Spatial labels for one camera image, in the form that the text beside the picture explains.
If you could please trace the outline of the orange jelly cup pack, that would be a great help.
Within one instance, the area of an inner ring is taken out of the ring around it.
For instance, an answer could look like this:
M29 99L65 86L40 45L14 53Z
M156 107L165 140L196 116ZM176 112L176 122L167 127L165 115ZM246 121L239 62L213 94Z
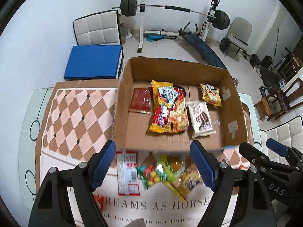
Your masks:
M167 156L167 163L174 174L182 174L185 170L185 159L182 155Z

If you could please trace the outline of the green gumball candy bag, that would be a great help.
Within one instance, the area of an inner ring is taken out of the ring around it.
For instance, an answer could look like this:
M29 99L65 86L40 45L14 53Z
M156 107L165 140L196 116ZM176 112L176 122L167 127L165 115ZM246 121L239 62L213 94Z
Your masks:
M159 161L155 165L137 166L136 171L146 190L159 182L177 179L168 161Z

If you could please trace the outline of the yellow panda snack bag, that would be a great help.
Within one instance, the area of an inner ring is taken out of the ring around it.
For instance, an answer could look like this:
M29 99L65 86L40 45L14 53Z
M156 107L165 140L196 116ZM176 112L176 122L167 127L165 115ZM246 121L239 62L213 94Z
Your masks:
M220 89L209 84L200 84L200 89L202 91L202 99L207 103L222 107L221 97L219 95Z

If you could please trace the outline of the dark red snack packet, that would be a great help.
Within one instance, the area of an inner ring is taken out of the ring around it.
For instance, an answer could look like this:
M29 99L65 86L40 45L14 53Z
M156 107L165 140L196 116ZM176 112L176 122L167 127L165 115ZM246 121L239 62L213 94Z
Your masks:
M150 114L151 112L151 89L135 88L129 105L129 112Z

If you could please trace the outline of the black blue sit-up bench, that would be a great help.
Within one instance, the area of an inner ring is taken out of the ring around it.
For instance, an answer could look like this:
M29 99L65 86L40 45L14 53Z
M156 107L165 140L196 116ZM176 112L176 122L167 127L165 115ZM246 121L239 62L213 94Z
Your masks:
M195 32L187 31L186 28L193 23ZM210 66L227 70L226 66L211 47L199 37L198 26L195 22L188 22L184 28L179 29L179 35L183 37L202 56L202 59Z

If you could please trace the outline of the open cardboard box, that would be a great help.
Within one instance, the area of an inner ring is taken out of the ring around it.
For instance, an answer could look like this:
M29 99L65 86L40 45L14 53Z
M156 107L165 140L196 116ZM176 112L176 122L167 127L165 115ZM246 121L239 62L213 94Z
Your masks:
M221 106L206 103L197 115L189 101L203 100L201 85L219 90ZM200 63L132 58L120 79L113 141L122 149L188 151L194 133L206 150L253 142L243 104L229 71Z

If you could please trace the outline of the white chocolate wafer packet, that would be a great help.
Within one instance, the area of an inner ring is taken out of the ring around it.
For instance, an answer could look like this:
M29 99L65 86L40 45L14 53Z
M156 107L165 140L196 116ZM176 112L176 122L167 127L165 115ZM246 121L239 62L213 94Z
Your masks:
M191 118L193 139L216 134L205 101L188 101L185 105L188 108Z

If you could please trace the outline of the yellow egg biscuit bag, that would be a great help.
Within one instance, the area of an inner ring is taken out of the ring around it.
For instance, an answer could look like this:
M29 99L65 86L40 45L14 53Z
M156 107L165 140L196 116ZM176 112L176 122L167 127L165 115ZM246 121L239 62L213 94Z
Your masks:
M202 178L194 163L191 163L180 177L166 181L165 186L175 193L181 201L186 201L188 194L200 183Z

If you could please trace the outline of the orange panda snack bag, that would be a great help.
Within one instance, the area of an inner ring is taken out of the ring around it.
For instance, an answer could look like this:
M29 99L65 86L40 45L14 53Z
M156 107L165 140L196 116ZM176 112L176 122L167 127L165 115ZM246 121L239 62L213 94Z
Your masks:
M98 195L98 194L94 194L94 199L97 203L97 206L100 210L100 212L103 212L103 208L104 208L104 202L105 202L105 198L104 196Z

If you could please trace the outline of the grey folding chair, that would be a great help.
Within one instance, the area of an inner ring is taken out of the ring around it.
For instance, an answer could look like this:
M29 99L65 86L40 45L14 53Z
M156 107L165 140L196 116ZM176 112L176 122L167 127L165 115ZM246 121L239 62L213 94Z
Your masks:
M237 55L240 50L243 53L247 53L248 40L252 30L253 27L250 22L242 17L236 17L229 28L227 36L220 41L219 48L221 52L224 52L227 55L230 46L234 45L238 48L235 55Z

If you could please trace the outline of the checkered printed tablecloth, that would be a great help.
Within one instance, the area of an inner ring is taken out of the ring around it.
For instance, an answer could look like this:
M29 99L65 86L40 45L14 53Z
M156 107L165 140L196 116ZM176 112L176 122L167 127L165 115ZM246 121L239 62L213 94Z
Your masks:
M36 185L52 166L74 168L99 152L112 138L118 81L115 79L58 82L46 105L35 148ZM149 132L151 115L126 114L126 144L118 147L135 153L137 163L150 163L161 153L188 154L192 131ZM196 186L185 201L160 183L139 195L118 192L117 164L113 162L96 194L103 196L103 213L110 226L124 226L142 218L147 226L192 226L199 222L212 192Z

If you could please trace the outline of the white chair with blue cushion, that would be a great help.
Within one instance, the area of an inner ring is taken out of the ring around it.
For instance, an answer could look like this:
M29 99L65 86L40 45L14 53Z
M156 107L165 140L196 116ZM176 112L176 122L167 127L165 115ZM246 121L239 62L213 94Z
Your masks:
M72 47L65 80L118 79L124 59L119 13L107 10L73 21Z

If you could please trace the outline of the white padded chair right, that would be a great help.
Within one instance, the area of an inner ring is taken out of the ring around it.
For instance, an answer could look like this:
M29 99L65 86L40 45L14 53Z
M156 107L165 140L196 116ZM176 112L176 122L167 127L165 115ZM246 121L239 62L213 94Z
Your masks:
M271 161L289 165L284 157L276 154L266 147L266 141L273 138L277 142L290 148L296 148L302 153L302 117L297 116L284 124L269 130L260 130L262 152L266 154Z

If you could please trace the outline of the yellow instant noodle packet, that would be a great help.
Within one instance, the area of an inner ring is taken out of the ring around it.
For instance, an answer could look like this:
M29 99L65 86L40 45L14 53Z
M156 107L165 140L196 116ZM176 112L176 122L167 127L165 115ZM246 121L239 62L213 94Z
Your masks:
M154 102L149 131L163 133L180 133L188 130L189 120L185 105L186 91L183 87L170 82L151 81Z

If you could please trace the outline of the white red long packet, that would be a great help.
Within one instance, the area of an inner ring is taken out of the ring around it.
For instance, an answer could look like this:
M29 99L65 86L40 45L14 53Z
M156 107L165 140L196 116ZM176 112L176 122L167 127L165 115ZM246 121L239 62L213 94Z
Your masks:
M117 156L117 177L118 193L120 196L139 196L138 172L136 170L136 151L118 151Z

